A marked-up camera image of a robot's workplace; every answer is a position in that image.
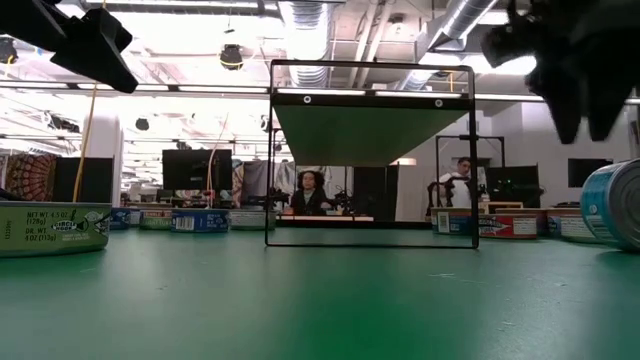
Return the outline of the wooden background table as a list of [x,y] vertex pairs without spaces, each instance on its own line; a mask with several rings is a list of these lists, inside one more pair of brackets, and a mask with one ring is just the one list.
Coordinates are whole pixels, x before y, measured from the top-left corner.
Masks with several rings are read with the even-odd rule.
[[295,216],[295,215],[278,215],[277,220],[280,221],[332,221],[332,222],[373,222],[374,218],[369,216]]

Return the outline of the black ceiling fixture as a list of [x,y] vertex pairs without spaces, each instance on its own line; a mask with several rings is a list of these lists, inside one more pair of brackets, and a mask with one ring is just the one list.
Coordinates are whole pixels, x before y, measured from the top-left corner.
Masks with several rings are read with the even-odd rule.
[[0,63],[11,65],[17,60],[18,54],[14,46],[14,39],[10,37],[0,37]]

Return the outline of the patterned red tapestry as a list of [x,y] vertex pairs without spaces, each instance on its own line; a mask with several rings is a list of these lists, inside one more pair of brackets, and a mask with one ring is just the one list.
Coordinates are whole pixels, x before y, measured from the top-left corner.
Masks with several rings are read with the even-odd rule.
[[10,155],[6,161],[3,188],[27,201],[51,201],[56,161],[55,155]]

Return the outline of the black wall monitor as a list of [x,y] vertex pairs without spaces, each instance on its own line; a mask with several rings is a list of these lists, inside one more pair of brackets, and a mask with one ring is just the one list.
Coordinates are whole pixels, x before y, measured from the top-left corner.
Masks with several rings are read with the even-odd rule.
[[596,170],[611,165],[610,159],[600,158],[569,158],[568,159],[568,186],[581,188],[586,179]]

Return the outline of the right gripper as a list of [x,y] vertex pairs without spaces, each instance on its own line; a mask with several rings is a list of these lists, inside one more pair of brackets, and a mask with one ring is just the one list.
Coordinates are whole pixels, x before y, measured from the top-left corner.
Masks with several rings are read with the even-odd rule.
[[581,124],[579,88],[587,83],[592,141],[605,141],[640,85],[640,0],[509,0],[507,22],[489,30],[481,49],[491,67],[532,56],[529,91],[546,103],[560,142],[573,144]]

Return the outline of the olive green tuna can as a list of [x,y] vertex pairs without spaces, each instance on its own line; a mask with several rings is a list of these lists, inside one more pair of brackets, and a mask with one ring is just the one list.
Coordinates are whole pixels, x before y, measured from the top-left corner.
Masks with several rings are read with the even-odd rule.
[[102,250],[110,217],[109,204],[0,201],[0,258]]

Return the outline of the black metal stand frame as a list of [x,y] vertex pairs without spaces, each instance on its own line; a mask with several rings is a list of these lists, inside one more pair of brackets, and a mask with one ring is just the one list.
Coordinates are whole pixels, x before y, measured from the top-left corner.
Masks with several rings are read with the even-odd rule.
[[[440,141],[442,139],[446,139],[447,141],[449,141],[450,139],[453,140],[458,140],[458,141],[466,141],[470,143],[470,149],[471,149],[471,159],[473,162],[475,162],[476,164],[479,163],[478,157],[477,157],[477,142],[480,140],[483,141],[493,141],[496,140],[500,143],[500,160],[501,160],[501,167],[504,168],[506,166],[506,156],[505,156],[505,138],[503,136],[482,136],[482,135],[469,135],[469,134],[460,134],[460,135],[436,135],[435,136],[435,149],[436,149],[436,154],[435,154],[435,164],[436,164],[436,176],[435,176],[435,186],[437,188],[437,191],[440,191],[440,186],[442,185],[442,183],[439,181],[441,174],[440,174],[440,154],[442,149],[440,148]],[[479,175],[469,175],[467,177],[451,177],[449,179],[449,182],[451,181],[462,181],[465,180],[467,185],[471,186],[471,189],[469,190],[470,195],[472,196],[472,199],[477,201],[479,196],[481,195],[480,190],[481,190],[481,186],[480,186],[480,182],[479,182]]]

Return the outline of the blue and pink labelled can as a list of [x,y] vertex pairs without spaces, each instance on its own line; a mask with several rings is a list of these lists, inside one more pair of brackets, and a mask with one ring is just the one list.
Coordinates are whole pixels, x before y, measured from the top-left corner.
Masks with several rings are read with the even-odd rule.
[[432,208],[430,218],[437,234],[471,236],[479,230],[471,208]]

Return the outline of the red labelled tuna can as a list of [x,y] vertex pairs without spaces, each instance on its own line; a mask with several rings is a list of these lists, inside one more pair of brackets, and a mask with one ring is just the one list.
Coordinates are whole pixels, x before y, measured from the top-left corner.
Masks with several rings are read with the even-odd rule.
[[536,239],[537,218],[524,214],[489,214],[479,217],[479,234],[495,239]]

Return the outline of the silver ceiling duct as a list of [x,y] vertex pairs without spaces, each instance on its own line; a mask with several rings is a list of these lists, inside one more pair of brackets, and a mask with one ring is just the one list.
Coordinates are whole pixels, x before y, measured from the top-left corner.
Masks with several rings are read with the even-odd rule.
[[434,76],[450,74],[442,66],[462,64],[461,53],[468,35],[498,0],[450,0],[444,13],[421,26],[414,43],[415,60],[419,65],[438,65],[437,70],[411,70],[395,89],[421,91]]
[[[279,1],[284,22],[286,54],[292,60],[325,60],[330,47],[334,4],[315,1]],[[329,67],[290,66],[294,87],[323,88],[328,85]]]

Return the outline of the person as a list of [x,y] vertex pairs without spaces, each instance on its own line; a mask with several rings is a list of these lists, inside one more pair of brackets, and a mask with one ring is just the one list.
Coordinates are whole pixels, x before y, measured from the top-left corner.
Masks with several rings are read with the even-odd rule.
[[324,176],[317,171],[305,170],[298,174],[297,188],[291,198],[293,213],[297,216],[322,216],[332,208],[324,191]]
[[445,207],[447,207],[448,193],[451,194],[449,198],[451,207],[471,207],[472,201],[467,184],[471,175],[471,165],[469,157],[461,157],[457,162],[456,171],[446,173],[439,178],[439,182],[442,183],[442,186],[439,187],[439,195]]

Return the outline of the green Bumble Bee tuna can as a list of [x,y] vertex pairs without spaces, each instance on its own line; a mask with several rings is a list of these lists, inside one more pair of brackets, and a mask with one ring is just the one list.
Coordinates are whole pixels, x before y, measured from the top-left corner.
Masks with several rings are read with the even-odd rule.
[[276,213],[265,210],[231,210],[232,230],[273,230],[276,227]]
[[169,231],[172,223],[170,209],[143,209],[140,211],[139,227],[144,230]]

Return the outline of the silver can white green label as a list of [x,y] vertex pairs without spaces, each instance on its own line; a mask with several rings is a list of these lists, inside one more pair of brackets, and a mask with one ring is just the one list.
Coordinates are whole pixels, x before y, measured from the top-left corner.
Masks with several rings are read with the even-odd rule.
[[563,215],[559,217],[560,236],[563,240],[585,243],[603,244],[585,224],[580,215]]

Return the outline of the wooden shelf black metal frame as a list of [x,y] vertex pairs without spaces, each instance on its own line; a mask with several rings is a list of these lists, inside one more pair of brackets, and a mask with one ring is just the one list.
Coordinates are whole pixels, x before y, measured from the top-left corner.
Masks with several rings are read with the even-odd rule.
[[[438,65],[389,62],[272,60],[268,115],[268,160],[274,155],[273,116],[284,134],[296,165],[346,167],[386,167],[416,146],[436,135],[465,113],[476,131],[475,73],[469,66],[442,66],[450,73],[465,73],[466,93],[411,92],[363,88],[302,88],[276,84],[276,68],[290,66],[349,67],[357,70],[384,69],[406,71],[437,70]],[[271,179],[267,180],[266,211],[273,203]],[[472,199],[474,225],[478,226],[479,204]],[[477,249],[479,230],[468,246],[401,244],[314,244],[276,243],[265,229],[264,244],[269,247],[355,247],[355,248],[441,248]]]

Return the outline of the black standing panel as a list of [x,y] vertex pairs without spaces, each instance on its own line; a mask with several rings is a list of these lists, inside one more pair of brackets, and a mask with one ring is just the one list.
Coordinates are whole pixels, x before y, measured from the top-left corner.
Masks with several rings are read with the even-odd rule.
[[396,217],[399,167],[355,167],[353,203],[357,215],[393,222]]
[[[53,186],[54,202],[72,202],[80,159],[60,157],[56,160]],[[113,159],[86,158],[83,163],[77,201],[81,203],[112,202]]]

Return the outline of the teal labelled tuna can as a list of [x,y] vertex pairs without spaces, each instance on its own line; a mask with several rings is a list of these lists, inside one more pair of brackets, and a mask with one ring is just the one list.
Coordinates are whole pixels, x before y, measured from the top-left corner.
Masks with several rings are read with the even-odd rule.
[[580,207],[596,239],[640,253],[640,158],[593,172],[583,185]]

